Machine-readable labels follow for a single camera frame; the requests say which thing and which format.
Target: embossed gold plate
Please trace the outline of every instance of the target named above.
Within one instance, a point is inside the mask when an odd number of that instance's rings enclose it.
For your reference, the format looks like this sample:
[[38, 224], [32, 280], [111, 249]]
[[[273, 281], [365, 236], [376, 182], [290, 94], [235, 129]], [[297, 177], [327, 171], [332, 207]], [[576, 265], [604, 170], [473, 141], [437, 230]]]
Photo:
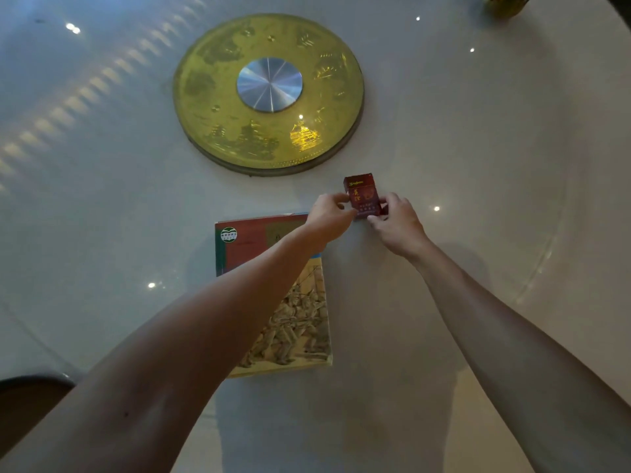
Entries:
[[[237, 77], [269, 56], [302, 74], [298, 100], [265, 113], [246, 105]], [[363, 76], [350, 48], [307, 19], [258, 14], [231, 20], [198, 39], [174, 77], [177, 116], [191, 142], [233, 171], [280, 176], [310, 169], [351, 137], [363, 108]]]

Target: illustrated book cover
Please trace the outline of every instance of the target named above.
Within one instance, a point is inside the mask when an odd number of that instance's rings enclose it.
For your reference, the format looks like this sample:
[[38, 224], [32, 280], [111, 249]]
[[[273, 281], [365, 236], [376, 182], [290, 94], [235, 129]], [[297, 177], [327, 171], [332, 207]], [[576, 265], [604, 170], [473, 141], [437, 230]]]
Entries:
[[[287, 214], [217, 222], [217, 277], [262, 254], [306, 220], [307, 214]], [[322, 259], [317, 254], [309, 259], [250, 351], [228, 377], [330, 365], [332, 361]]]

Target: green circular logo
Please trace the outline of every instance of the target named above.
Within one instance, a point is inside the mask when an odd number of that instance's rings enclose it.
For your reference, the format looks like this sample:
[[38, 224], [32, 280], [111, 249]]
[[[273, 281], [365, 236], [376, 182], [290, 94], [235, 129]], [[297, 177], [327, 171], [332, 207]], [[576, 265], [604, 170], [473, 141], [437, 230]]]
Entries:
[[234, 242], [237, 240], [237, 230], [234, 227], [226, 227], [222, 229], [221, 238], [227, 244]]

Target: hand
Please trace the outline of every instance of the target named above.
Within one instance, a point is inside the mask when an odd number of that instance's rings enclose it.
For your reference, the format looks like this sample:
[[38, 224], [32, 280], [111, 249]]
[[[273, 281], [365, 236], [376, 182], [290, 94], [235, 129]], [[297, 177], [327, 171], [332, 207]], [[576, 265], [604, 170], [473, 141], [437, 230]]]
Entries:
[[379, 200], [387, 204], [384, 210], [388, 212], [388, 217], [381, 219], [369, 215], [368, 222], [391, 252], [412, 261], [422, 247], [430, 243], [414, 208], [407, 198], [401, 199], [394, 192], [389, 192]]
[[344, 209], [343, 202], [349, 202], [348, 194], [322, 194], [311, 208], [306, 229], [313, 235], [318, 251], [334, 239], [340, 237], [357, 215], [356, 209]]

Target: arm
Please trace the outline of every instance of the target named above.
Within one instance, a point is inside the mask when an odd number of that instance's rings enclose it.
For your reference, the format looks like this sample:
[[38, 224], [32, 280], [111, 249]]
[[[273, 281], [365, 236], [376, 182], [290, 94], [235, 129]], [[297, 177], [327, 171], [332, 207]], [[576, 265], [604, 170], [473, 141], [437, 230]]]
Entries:
[[421, 273], [473, 373], [539, 473], [631, 471], [631, 408], [570, 352], [460, 269], [407, 199], [370, 216]]
[[337, 204], [347, 201], [345, 194], [320, 196], [304, 226], [131, 334], [16, 445], [0, 471], [170, 471], [213, 392], [306, 262], [349, 227], [357, 212]]

